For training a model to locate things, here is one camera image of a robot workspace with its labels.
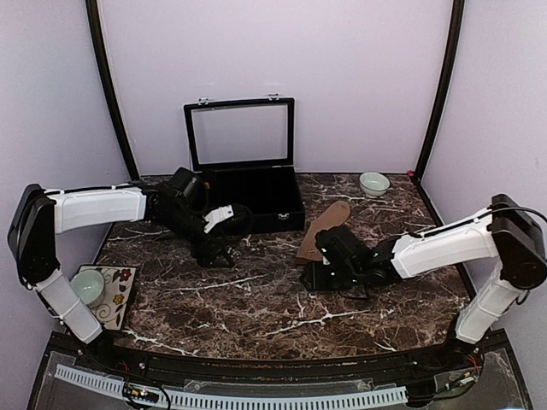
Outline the tan brown sock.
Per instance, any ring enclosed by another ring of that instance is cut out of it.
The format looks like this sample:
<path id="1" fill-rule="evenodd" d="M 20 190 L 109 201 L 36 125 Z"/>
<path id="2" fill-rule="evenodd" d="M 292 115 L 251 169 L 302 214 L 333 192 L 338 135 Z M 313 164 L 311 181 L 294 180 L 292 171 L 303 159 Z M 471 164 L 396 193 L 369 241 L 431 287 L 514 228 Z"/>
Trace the tan brown sock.
<path id="1" fill-rule="evenodd" d="M 321 252 L 315 247 L 315 235 L 320 231 L 341 226 L 350 217 L 350 205 L 345 201 L 331 204 L 320 216 L 312 220 L 303 237 L 296 256 L 297 265 L 322 261 Z"/>

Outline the black display case glass lid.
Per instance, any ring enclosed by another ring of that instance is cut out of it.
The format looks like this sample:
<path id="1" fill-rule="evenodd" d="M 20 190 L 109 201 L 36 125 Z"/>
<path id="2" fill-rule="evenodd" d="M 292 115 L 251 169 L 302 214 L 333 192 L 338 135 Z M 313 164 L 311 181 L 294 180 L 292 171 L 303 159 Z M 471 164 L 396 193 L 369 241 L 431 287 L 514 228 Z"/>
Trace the black display case glass lid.
<path id="1" fill-rule="evenodd" d="M 301 231 L 305 210 L 294 167 L 292 97 L 196 102 L 183 107 L 194 172 L 212 208 L 232 206 L 229 236 Z"/>

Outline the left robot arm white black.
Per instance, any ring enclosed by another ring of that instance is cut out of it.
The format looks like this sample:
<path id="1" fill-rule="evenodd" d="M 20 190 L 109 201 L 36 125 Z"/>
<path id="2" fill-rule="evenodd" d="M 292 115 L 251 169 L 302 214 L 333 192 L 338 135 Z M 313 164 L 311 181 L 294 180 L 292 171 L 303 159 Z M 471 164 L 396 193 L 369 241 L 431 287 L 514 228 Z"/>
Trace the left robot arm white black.
<path id="1" fill-rule="evenodd" d="M 34 290 L 44 305 L 82 343 L 88 360 L 102 372 L 114 372 L 120 352 L 100 338 L 103 326 L 62 273 L 56 236 L 88 226 L 149 221 L 186 240 L 201 267 L 233 259 L 221 223 L 232 207 L 209 207 L 209 188 L 194 172 L 179 168 L 159 184 L 132 182 L 76 190 L 46 190 L 28 185 L 9 226 L 8 246 L 22 286 Z"/>

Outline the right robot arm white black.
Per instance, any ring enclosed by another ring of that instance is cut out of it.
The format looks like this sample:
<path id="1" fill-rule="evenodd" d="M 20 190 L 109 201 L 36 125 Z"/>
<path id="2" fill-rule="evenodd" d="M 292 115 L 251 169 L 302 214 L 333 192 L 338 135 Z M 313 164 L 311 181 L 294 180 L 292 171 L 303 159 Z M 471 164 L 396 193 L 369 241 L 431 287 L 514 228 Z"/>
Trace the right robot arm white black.
<path id="1" fill-rule="evenodd" d="M 301 277 L 308 291 L 341 291 L 355 286 L 383 287 L 440 267 L 485 258 L 497 259 L 490 277 L 454 319 L 450 340 L 436 353 L 437 364 L 455 370 L 469 356 L 469 346 L 515 303 L 546 280 L 546 251 L 537 212 L 505 194 L 457 222 L 408 233 L 368 248 L 345 226 L 319 231 L 320 259 L 308 263 Z"/>

